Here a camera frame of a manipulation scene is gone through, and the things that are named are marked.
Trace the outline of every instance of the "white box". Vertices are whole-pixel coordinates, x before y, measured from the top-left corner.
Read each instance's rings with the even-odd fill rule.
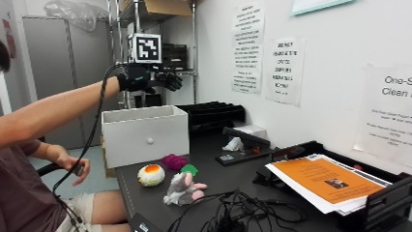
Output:
[[[245,132],[248,134],[252,134],[260,138],[267,139],[267,130],[263,128],[257,127],[256,125],[247,125],[243,127],[233,128],[235,130],[239,130],[241,132]]]
[[[172,105],[101,112],[108,168],[189,154],[188,114]]]

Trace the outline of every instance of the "hand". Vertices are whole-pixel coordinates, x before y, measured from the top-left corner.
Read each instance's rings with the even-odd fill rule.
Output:
[[[60,154],[59,158],[56,159],[56,164],[60,167],[63,167],[67,171],[69,171],[76,161],[77,158],[73,158],[67,154]],[[79,165],[83,165],[83,173],[79,179],[73,182],[72,186],[77,186],[79,184],[81,184],[91,172],[91,161],[88,159],[80,159]]]
[[[128,76],[124,73],[117,74],[117,80],[119,80],[119,89],[120,91],[140,91],[145,90],[148,87],[148,80],[140,76],[136,78],[128,78]]]
[[[155,82],[157,86],[163,86],[171,91],[176,91],[181,88],[181,78],[172,72],[160,73],[155,76]]]
[[[120,91],[145,91],[148,94],[155,94],[153,87],[160,86],[171,91],[181,88],[181,78],[173,73],[161,73],[156,75],[155,80],[147,80],[147,77],[140,76],[136,78],[128,77],[124,73],[117,74]]]

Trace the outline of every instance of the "document tray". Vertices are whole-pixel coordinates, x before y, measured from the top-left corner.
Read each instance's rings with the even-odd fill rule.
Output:
[[[285,159],[299,159],[311,154],[324,154],[348,166],[359,165],[364,172],[393,183],[367,197],[365,207],[361,210],[345,217],[339,216],[339,226],[344,230],[359,232],[388,231],[408,220],[412,204],[411,175],[405,173],[395,175],[365,163],[329,152],[316,141],[277,149],[268,157],[268,163]],[[267,167],[257,170],[253,183],[291,190],[281,179],[269,170],[264,169]]]

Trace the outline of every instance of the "metal pole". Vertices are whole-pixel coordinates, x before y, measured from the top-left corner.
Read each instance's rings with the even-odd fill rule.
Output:
[[[193,11],[193,103],[197,103],[197,77],[199,77],[199,57],[197,57],[197,30],[196,30],[196,0],[192,2],[192,11]]]
[[[140,8],[140,4],[139,4],[139,0],[133,0],[133,16],[135,16],[135,32],[136,33],[141,33],[141,24],[140,24],[140,13],[139,13],[139,8]],[[145,92],[140,91],[140,95],[141,95],[141,107],[145,107]]]
[[[116,0],[116,17],[117,17],[117,31],[119,31],[119,43],[120,43],[120,57],[121,57],[121,63],[125,61],[124,57],[124,38],[121,35],[121,25],[120,25],[120,7],[119,7],[119,0]]]
[[[141,25],[140,25],[140,13],[139,13],[139,0],[133,0],[133,11],[135,11],[135,22],[136,22],[136,33],[141,33]]]
[[[111,0],[107,0],[107,11],[108,11],[108,30],[111,34],[111,52],[112,52],[112,61],[116,62],[116,56],[115,56],[115,37],[113,37],[113,26],[112,26],[112,6],[111,6]]]

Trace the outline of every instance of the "floor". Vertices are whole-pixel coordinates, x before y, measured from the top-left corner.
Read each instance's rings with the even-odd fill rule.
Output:
[[[81,149],[68,151],[72,157],[77,157],[81,154]],[[100,146],[91,147],[89,151],[85,153],[84,158],[91,160],[91,173],[83,184],[73,187],[72,183],[76,180],[76,176],[71,175],[67,180],[63,182],[60,187],[56,189],[57,194],[61,195],[63,198],[72,197],[83,192],[92,193],[99,191],[105,191],[111,189],[119,189],[117,179],[116,178],[105,178],[104,172],[104,162]],[[36,169],[45,166],[48,164],[47,161],[31,158],[31,162]],[[43,181],[47,186],[52,189],[55,183],[65,174],[65,170],[59,170],[43,177]]]

